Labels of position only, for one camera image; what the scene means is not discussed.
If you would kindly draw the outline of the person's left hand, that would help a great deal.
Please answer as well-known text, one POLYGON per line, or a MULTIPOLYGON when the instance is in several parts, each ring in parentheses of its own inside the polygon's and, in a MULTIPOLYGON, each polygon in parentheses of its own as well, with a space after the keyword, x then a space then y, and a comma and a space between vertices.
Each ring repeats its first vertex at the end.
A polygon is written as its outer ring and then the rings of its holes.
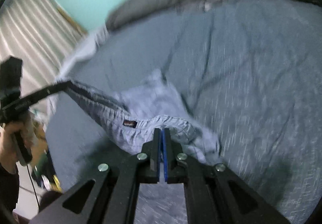
POLYGON ((14 133, 21 133, 27 149, 37 142, 33 128, 33 114, 28 112, 20 121, 13 121, 1 128, 1 166, 10 174, 16 174, 18 155, 14 143, 14 133))

